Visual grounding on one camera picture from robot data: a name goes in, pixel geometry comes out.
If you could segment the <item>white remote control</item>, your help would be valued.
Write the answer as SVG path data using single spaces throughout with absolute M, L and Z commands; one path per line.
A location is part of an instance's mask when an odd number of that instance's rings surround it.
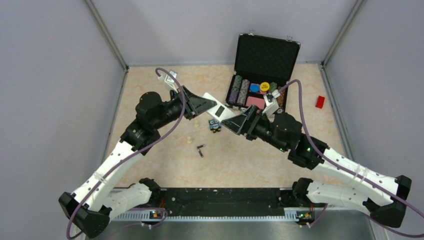
M 236 116 L 236 114 L 230 108 L 225 106 L 208 92 L 205 92 L 202 97 L 216 103 L 216 105 L 208 109 L 206 113 L 209 114 L 213 119 L 218 120 L 218 122 L 221 123 L 223 120 Z

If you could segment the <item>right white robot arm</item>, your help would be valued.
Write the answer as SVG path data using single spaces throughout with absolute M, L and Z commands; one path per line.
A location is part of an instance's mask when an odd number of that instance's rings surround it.
M 227 115 L 221 124 L 247 140 L 261 139 L 288 152 L 288 159 L 301 168 L 327 174 L 344 183 L 337 186 L 300 178 L 292 185 L 297 205 L 345 207 L 362 212 L 384 226 L 401 226 L 407 209 L 404 201 L 412 184 L 410 178 L 386 176 L 348 159 L 325 142 L 308 137 L 302 131 L 302 124 L 285 112 L 269 120 L 256 106 L 250 106 L 241 114 Z

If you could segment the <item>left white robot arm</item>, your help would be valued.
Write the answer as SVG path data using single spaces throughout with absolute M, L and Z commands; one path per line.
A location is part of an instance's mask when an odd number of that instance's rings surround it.
M 144 157 L 156 144 L 170 135 L 182 118 L 192 120 L 220 106 L 209 93 L 198 96 L 185 86 L 170 90 L 170 99 L 163 101 L 154 91 L 144 93 L 135 107 L 136 118 L 125 129 L 113 151 L 100 167 L 73 192 L 64 192 L 59 204 L 69 219 L 66 237 L 73 240 L 81 234 L 98 236 L 113 215 L 135 206 L 154 207 L 160 202 L 160 193 L 154 188 L 136 184 L 121 196 L 108 195 L 132 165 Z

